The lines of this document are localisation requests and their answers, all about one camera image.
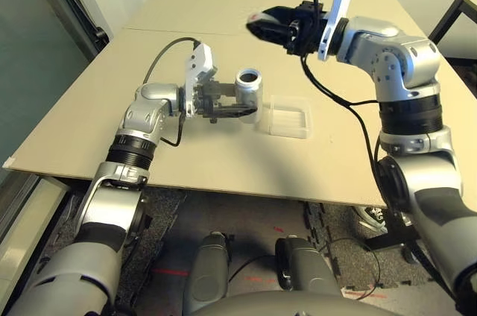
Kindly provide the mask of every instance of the table leg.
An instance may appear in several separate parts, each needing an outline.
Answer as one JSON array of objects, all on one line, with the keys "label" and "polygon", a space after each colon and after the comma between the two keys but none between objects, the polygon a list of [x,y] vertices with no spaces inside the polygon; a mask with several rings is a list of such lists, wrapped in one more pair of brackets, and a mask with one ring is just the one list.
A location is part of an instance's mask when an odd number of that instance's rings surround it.
[{"label": "table leg", "polygon": [[447,12],[440,19],[434,30],[429,34],[429,39],[438,44],[445,33],[450,29],[455,20],[461,15],[463,0],[454,0]]},{"label": "table leg", "polygon": [[397,221],[389,209],[383,209],[382,213],[386,220],[388,232],[381,236],[368,238],[364,241],[371,250],[376,251],[398,247],[407,241],[418,240],[420,238],[414,226],[410,225],[406,227],[403,222]]}]

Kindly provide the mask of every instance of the gray floor mat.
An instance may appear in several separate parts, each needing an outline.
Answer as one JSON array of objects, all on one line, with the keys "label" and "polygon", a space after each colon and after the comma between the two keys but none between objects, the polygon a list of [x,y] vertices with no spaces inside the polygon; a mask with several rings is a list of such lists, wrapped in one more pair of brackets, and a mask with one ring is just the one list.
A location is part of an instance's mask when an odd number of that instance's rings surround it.
[{"label": "gray floor mat", "polygon": [[[308,207],[310,227],[317,230],[320,245],[323,240],[357,238],[364,240],[378,233],[363,227],[359,217],[350,206],[310,203]],[[339,241],[331,245],[331,255],[335,275],[341,287],[367,290],[374,284],[377,275],[376,260],[373,255],[353,241]],[[408,264],[401,256],[400,248],[376,253],[381,266],[380,285],[393,288],[399,284],[421,285],[429,281],[429,275],[421,265]]]},{"label": "gray floor mat", "polygon": [[[232,239],[232,273],[249,259],[273,255],[277,238],[290,234],[307,238],[303,208],[303,203],[294,200],[195,192],[180,207],[164,239],[152,280],[136,304],[138,315],[181,315],[186,276],[198,246],[211,231]],[[262,290],[279,290],[274,258],[247,266],[230,283],[228,294]]]}]

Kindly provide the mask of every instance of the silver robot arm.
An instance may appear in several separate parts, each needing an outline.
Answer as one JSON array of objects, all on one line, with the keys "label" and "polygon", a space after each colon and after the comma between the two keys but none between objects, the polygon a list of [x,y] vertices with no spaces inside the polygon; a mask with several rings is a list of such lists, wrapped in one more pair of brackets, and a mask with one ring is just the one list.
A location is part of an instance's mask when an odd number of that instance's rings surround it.
[{"label": "silver robot arm", "polygon": [[[195,42],[186,61],[183,87],[145,83],[136,90],[106,160],[83,199],[73,244],[53,255],[9,315],[115,314],[124,243],[145,227],[146,200],[141,192],[149,178],[154,150],[164,141],[161,134],[166,119],[180,114],[183,123],[185,117],[201,114],[216,122],[217,118],[246,116],[259,108],[257,90],[246,94],[254,95],[255,102],[248,99],[245,104],[245,91],[237,82],[213,80],[216,70],[210,47]],[[237,104],[223,106],[218,103],[221,95],[235,96]]]},{"label": "silver robot arm", "polygon": [[456,303],[477,295],[477,213],[462,202],[462,181],[450,129],[443,125],[440,55],[426,38],[410,37],[387,22],[351,19],[337,60],[373,79],[382,130],[379,161],[387,205],[406,212]]},{"label": "silver robot arm", "polygon": [[471,314],[477,305],[477,213],[462,202],[450,129],[442,121],[440,54],[428,39],[391,23],[345,19],[349,2],[333,0],[330,12],[318,0],[272,7],[250,16],[247,28],[288,54],[335,55],[371,76],[380,145],[388,153],[373,164],[379,189],[391,211],[411,216],[459,311]]}]

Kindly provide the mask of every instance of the red laser line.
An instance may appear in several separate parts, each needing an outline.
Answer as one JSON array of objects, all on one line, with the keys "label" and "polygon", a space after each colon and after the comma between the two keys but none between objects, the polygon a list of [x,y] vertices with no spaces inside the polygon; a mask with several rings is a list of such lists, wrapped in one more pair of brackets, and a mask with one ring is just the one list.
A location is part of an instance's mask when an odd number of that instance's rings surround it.
[{"label": "red laser line", "polygon": [[151,270],[155,274],[168,274],[168,275],[176,275],[178,277],[187,277],[189,275],[188,271],[182,270],[172,270],[172,269],[152,269]]}]

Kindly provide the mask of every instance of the floor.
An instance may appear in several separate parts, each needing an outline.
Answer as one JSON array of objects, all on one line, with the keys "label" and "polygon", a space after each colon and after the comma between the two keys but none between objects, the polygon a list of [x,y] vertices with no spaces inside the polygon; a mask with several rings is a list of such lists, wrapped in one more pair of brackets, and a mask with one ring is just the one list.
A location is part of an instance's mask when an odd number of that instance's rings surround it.
[{"label": "floor", "polygon": [[[293,200],[205,192],[189,194],[163,239],[161,254],[151,268],[151,278],[136,301],[138,315],[181,315],[186,277],[200,241],[211,231],[220,230],[232,238],[232,272],[248,259],[273,254],[277,238],[294,234],[314,240],[305,222],[305,212],[305,204]],[[352,250],[347,255],[350,259],[361,259],[366,252],[359,253]],[[379,258],[384,260],[386,256],[382,254]],[[392,268],[392,263],[385,267]],[[357,277],[362,274],[349,268],[346,272],[356,273]],[[377,288],[363,302],[399,315],[458,315],[452,301],[434,282],[401,285],[399,278],[408,275],[399,270],[390,272],[389,277],[397,278],[394,287]],[[345,297],[357,298],[362,289],[342,288],[342,292]],[[228,295],[264,290],[279,290],[272,258],[248,265],[230,283]]]}]

